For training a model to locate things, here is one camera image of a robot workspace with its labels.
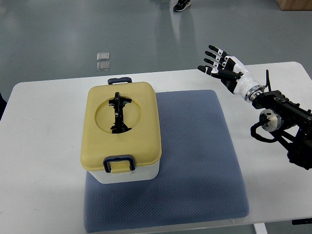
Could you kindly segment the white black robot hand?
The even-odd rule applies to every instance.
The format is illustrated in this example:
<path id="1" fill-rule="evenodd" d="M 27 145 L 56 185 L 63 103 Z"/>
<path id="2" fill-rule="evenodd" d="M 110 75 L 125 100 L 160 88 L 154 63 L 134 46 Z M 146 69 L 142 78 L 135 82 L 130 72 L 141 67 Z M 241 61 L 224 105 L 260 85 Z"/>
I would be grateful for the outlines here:
<path id="1" fill-rule="evenodd" d="M 213 45 L 209 45 L 209 49 L 205 51 L 207 64 L 198 66 L 198 70 L 221 80 L 232 94 L 241 95 L 246 100 L 253 92 L 262 89 L 239 59 Z"/>

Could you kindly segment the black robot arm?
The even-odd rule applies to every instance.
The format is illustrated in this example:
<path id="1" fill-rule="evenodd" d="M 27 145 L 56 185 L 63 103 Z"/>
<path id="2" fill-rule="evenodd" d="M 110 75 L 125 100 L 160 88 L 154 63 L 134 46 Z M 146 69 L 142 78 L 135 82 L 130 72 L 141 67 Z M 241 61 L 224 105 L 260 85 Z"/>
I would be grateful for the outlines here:
<path id="1" fill-rule="evenodd" d="M 244 96 L 252 106 L 263 111 L 251 127 L 251 136 L 266 143 L 279 142 L 290 163 L 306 170 L 312 168 L 312 111 L 300 108 L 279 90 L 264 92 L 253 88 Z"/>

